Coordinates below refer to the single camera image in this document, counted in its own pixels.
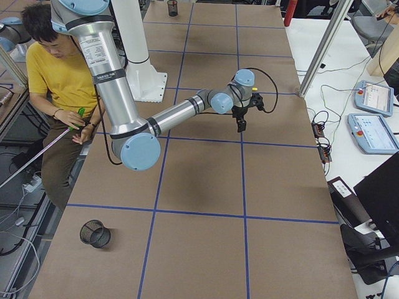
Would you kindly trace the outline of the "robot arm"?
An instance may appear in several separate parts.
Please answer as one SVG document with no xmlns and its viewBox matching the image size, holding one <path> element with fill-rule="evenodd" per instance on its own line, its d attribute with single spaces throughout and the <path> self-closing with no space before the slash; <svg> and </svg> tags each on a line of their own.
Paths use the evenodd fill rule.
<svg viewBox="0 0 399 299">
<path fill-rule="evenodd" d="M 18 17 L 1 19 L 1 47 L 10 52 L 19 44 L 25 44 L 32 39 L 24 24 Z"/>
<path fill-rule="evenodd" d="M 52 1 L 55 31 L 77 39 L 112 124 L 112 150 L 135 171 L 152 167 L 161 152 L 158 136 L 212 108 L 224 114 L 246 108 L 255 76 L 236 72 L 223 90 L 200 90 L 180 104 L 142 118 L 137 101 L 160 102 L 167 75 L 155 70 L 148 54 L 137 1 Z"/>
</svg>

